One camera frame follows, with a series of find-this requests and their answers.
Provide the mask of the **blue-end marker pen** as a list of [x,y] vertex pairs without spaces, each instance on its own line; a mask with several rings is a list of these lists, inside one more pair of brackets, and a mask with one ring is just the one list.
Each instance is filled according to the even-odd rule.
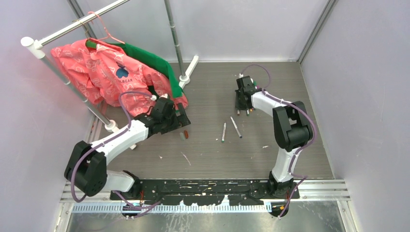
[[233,118],[232,116],[230,116],[230,119],[231,119],[231,122],[232,122],[232,124],[233,124],[233,126],[234,126],[234,128],[235,128],[235,131],[236,131],[238,137],[239,137],[239,138],[243,138],[243,136],[242,136],[242,134],[241,134],[241,132],[240,132],[240,130],[239,130],[239,127],[237,126],[237,123],[235,122],[234,118]]

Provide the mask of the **green-end marker pen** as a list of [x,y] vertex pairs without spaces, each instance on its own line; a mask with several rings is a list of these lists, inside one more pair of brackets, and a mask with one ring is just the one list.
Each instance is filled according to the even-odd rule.
[[222,130],[222,135],[221,135],[221,142],[222,142],[222,143],[225,142],[226,127],[227,127],[227,123],[224,122],[224,124],[223,124],[223,130]]

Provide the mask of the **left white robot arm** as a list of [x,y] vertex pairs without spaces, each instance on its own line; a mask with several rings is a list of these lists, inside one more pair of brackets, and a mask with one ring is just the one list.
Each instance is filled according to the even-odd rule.
[[110,171],[107,165],[138,142],[160,133],[165,134],[190,124],[184,106],[160,97],[148,113],[141,113],[111,135],[93,143],[78,142],[64,171],[73,187],[92,197],[109,190],[112,200],[121,197],[135,200],[140,197],[142,183],[129,171]]

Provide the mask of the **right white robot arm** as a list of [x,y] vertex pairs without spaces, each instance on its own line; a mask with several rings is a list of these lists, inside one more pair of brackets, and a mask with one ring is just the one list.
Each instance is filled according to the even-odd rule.
[[250,76],[240,76],[235,90],[238,111],[261,110],[272,117],[274,138],[279,146],[276,163],[269,173],[267,189],[276,199],[293,187],[294,167],[299,153],[313,140],[312,121],[300,101],[290,102],[258,88]]

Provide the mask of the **green cloth garment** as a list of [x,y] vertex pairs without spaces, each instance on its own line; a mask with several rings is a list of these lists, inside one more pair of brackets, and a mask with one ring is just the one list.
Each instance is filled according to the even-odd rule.
[[142,48],[133,46],[129,43],[109,44],[112,46],[120,47],[127,56],[135,60],[138,60],[143,64],[149,66],[150,68],[163,74],[169,80],[173,98],[178,99],[184,97],[183,90],[179,86],[174,70],[168,61]]

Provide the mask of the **pink patterned shirt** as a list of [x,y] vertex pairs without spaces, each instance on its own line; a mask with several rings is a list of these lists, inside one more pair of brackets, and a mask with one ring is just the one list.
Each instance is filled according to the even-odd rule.
[[[59,46],[58,48],[70,49],[72,44]],[[178,104],[176,100],[172,99],[168,79],[160,77],[154,70],[144,64],[132,63],[127,58],[123,58],[122,62],[111,62],[103,57],[102,52],[99,52],[101,59],[106,62],[106,65],[116,69],[117,72],[116,74],[109,72],[107,77],[88,82],[83,74],[75,71],[74,64],[67,63],[68,57],[59,57],[53,54],[52,50],[50,54],[58,68],[68,71],[69,76],[77,76],[80,83],[86,83],[90,90],[97,89],[97,84],[100,83],[102,85],[101,94],[105,95],[110,90],[114,91],[112,96],[109,96],[106,100],[99,99],[98,103],[105,101],[113,107],[119,107],[122,103],[132,116],[147,113],[149,107],[154,106],[155,102],[151,99],[152,95],[160,97],[167,94],[175,104]]]

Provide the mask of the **white metal clothes rack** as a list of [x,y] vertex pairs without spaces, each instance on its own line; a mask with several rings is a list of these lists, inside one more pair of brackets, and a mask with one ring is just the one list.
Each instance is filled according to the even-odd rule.
[[[117,0],[97,10],[95,13],[101,16],[123,4],[125,4],[124,0]],[[95,107],[95,104],[98,103],[99,99],[106,100],[109,96],[113,95],[114,91],[110,90],[105,95],[101,94],[100,91],[102,89],[102,85],[100,83],[97,84],[97,89],[90,90],[86,83],[80,83],[80,80],[77,76],[69,76],[68,71],[62,68],[58,68],[55,64],[53,64],[43,51],[44,45],[51,43],[52,41],[68,34],[69,32],[79,27],[85,26],[86,23],[91,22],[96,18],[96,16],[88,14],[40,40],[35,40],[31,37],[23,37],[20,42],[23,47],[27,48],[37,59],[43,61],[49,67],[49,69],[51,69],[57,76],[61,78],[65,85],[70,87],[72,91],[79,96],[81,101],[86,104],[88,109],[105,125],[105,129],[108,132],[114,133],[119,130],[117,123],[107,118]],[[112,72],[113,74],[116,74],[117,72],[116,69],[110,68],[106,65],[106,62],[101,59],[99,52],[102,52],[103,57],[109,59],[111,62],[122,62],[123,58],[127,58],[131,60],[132,63],[137,62],[139,64],[143,64],[142,62],[127,56],[120,47],[112,46],[109,43],[105,43],[101,39],[88,38],[86,40],[81,40],[72,44],[70,46],[70,49],[65,49],[64,47],[56,47],[52,49],[53,54],[56,54],[59,57],[68,57],[67,63],[74,64],[75,71],[83,74],[83,76],[87,78],[88,82],[101,79],[102,77],[107,77],[109,72]],[[195,69],[198,61],[199,57],[194,56],[184,74],[177,78],[178,84],[182,88],[182,90],[185,85],[190,82],[190,75]],[[154,72],[160,77],[165,77],[163,74],[156,70],[154,70]],[[172,96],[172,99],[176,100],[178,103],[182,103],[184,107],[188,106],[188,99],[186,98],[185,94],[183,98],[175,99]]]

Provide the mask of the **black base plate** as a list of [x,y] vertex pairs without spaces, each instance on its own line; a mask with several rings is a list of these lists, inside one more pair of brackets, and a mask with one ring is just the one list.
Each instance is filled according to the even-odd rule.
[[265,200],[298,199],[294,180],[276,184],[272,179],[143,179],[127,192],[111,191],[111,200],[142,200],[145,204],[209,206],[224,199],[230,206],[263,205]]

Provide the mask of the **aluminium slotted rail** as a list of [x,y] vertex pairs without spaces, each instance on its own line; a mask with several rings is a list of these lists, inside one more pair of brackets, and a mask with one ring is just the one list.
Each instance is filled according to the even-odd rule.
[[[199,206],[192,205],[157,205],[151,213],[264,213],[271,212],[272,207],[269,204],[262,205],[229,205],[228,202],[222,202],[219,205]],[[138,213],[134,207],[129,207],[123,202],[118,203],[75,203],[71,210],[73,213]]]

